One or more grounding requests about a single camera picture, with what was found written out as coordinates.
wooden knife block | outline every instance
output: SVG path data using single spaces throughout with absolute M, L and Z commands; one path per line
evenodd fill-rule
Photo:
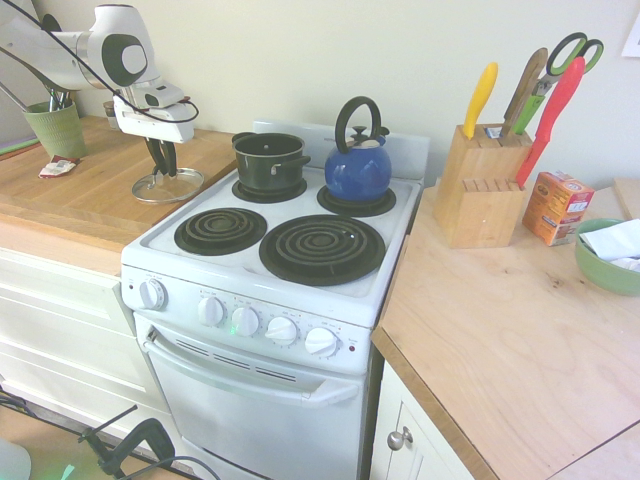
M 513 180 L 531 139 L 524 133 L 491 139 L 476 125 L 468 139 L 458 125 L 440 180 L 433 215 L 451 248 L 509 245 L 526 191 Z

bowl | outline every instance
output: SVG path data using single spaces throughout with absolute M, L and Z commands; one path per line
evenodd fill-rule
M 640 295 L 640 272 L 618 267 L 598 256 L 586 246 L 581 233 L 593 232 L 607 228 L 624 220 L 598 218 L 582 222 L 576 229 L 576 262 L 578 267 L 591 282 L 618 295 Z

white electric stove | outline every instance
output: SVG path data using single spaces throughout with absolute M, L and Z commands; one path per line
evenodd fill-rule
M 124 301 L 185 445 L 223 480 L 355 480 L 376 390 L 369 337 L 429 140 L 387 137 L 388 195 L 352 209 L 324 200 L 332 127 L 257 121 L 254 131 L 305 141 L 306 185 L 265 200 L 227 175 L 124 249 Z M 191 236 L 212 225 L 233 233 L 215 255 Z M 338 264 L 307 257 L 318 252 Z

red knife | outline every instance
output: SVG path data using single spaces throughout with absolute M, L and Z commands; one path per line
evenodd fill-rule
M 538 125 L 538 130 L 536 130 L 536 139 L 533 145 L 531 145 L 529 155 L 527 155 L 527 158 L 516 174 L 516 182 L 518 182 L 520 188 L 524 186 L 524 182 L 527 181 L 531 170 L 533 170 L 540 155 L 542 155 L 542 152 L 551 140 L 553 124 L 576 92 L 578 85 L 580 85 L 580 80 L 582 80 L 582 76 L 584 75 L 584 70 L 584 57 L 576 57 L 564 72 L 558 85 L 556 85 L 555 90 L 551 94 L 549 103 L 547 103 L 547 107 L 544 109 L 544 112 L 542 112 L 540 124 Z

butcher block counter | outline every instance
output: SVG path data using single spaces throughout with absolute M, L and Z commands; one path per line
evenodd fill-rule
M 623 218 L 605 193 L 590 215 Z M 387 362 L 477 480 L 640 478 L 640 297 L 520 224 L 509 247 L 452 250 L 434 199 L 373 334 Z
M 183 202 L 147 204 L 131 193 L 154 162 L 144 139 L 82 119 L 89 154 L 68 174 L 41 179 L 42 146 L 0 162 L 0 247 L 118 275 L 125 245 Z M 235 168 L 231 134 L 196 130 L 176 144 L 178 168 L 205 177 L 203 189 Z

